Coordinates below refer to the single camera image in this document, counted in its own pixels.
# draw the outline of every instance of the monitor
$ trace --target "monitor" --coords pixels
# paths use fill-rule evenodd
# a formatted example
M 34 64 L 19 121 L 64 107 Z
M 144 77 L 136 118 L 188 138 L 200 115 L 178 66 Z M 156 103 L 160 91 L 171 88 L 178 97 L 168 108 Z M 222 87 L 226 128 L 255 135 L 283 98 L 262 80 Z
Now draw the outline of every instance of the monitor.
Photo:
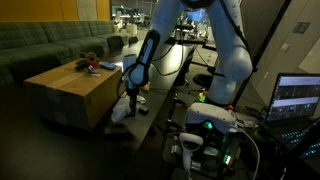
M 205 9 L 198 9 L 196 11 L 187 12 L 188 21 L 201 23 L 204 21 L 205 17 L 206 17 Z
M 311 117 L 320 98 L 320 74 L 279 73 L 266 122 Z

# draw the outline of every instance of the green light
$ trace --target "green light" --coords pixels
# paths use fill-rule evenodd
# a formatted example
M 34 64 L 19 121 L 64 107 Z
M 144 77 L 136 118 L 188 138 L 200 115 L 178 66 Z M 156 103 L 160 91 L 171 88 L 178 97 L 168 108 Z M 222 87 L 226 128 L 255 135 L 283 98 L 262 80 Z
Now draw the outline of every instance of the green light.
M 210 122 L 204 123 L 203 126 L 208 128 L 208 129 L 212 129 L 212 124 Z
M 200 101 L 200 102 L 204 102 L 205 100 L 206 100 L 206 97 L 205 97 L 205 96 L 202 96 L 202 97 L 199 98 L 199 101 Z
M 228 155 L 225 155 L 224 158 L 223 158 L 223 163 L 229 164 L 229 163 L 230 163 L 230 160 L 231 160 L 231 157 L 228 156 Z

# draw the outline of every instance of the small object on box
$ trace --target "small object on box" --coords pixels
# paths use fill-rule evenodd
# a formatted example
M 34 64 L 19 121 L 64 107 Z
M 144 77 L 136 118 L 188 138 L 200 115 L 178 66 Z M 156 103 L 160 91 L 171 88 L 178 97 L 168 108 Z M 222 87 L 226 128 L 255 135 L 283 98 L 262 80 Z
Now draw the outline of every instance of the small object on box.
M 89 67 L 88 67 L 88 71 L 91 73 L 91 75 L 93 75 L 93 76 L 96 76 L 96 77 L 99 77 L 100 76 L 100 74 L 98 74 L 99 73 L 99 69 L 98 68 L 93 68 L 92 67 L 92 65 L 90 65 Z
M 100 62 L 99 64 L 100 64 L 101 68 L 104 68 L 104 69 L 107 69 L 107 70 L 114 70 L 116 68 L 115 64 L 111 64 L 111 63 L 108 63 L 108 62 Z
M 138 112 L 142 115 L 147 115 L 149 113 L 149 108 L 145 105 L 139 104 Z
M 100 69 L 100 59 L 97 58 L 96 54 L 89 52 L 89 53 L 80 53 L 80 59 L 76 61 L 76 67 L 75 69 L 77 71 L 80 71 L 84 68 L 87 68 L 90 73 L 93 71 L 95 73 L 99 72 Z

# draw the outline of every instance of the cardboard box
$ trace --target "cardboard box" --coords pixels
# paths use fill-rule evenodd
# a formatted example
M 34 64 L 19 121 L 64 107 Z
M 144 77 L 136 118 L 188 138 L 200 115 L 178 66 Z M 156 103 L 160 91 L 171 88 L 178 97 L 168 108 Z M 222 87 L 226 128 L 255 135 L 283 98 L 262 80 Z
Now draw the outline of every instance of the cardboard box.
M 26 79 L 24 84 L 40 116 L 90 130 L 118 100 L 121 68 L 100 69 L 100 77 L 76 71 L 75 61 Z

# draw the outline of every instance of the sofa cushion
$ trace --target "sofa cushion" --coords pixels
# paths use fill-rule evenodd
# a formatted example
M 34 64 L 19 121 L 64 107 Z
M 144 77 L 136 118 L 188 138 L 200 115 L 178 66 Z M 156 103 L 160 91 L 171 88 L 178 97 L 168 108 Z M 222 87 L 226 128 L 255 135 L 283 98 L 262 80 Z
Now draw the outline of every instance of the sofa cushion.
M 66 41 L 54 42 L 54 44 L 68 47 L 71 53 L 72 59 L 80 58 L 80 52 L 88 49 L 89 47 L 101 46 L 104 52 L 108 52 L 108 42 L 101 38 L 96 37 L 84 37 L 77 39 L 70 39 Z
M 0 50 L 25 45 L 26 43 L 15 23 L 0 23 Z
M 10 56 L 10 63 L 34 59 L 45 55 L 57 56 L 62 64 L 71 61 L 70 51 L 67 47 L 50 43 L 5 49 L 1 50 L 0 54 Z
M 114 33 L 113 21 L 88 21 L 92 36 Z
M 25 79 L 44 73 L 61 65 L 62 64 L 57 56 L 44 55 L 25 61 L 11 63 L 9 65 L 9 70 L 15 82 L 22 85 Z
M 49 42 L 91 36 L 89 25 L 85 21 L 42 22 L 41 24 Z
M 0 86 L 7 86 L 14 83 L 13 76 L 8 68 L 8 65 L 12 62 L 12 59 L 15 58 L 7 55 L 0 56 Z
M 48 43 L 48 38 L 40 23 L 15 23 L 27 46 Z

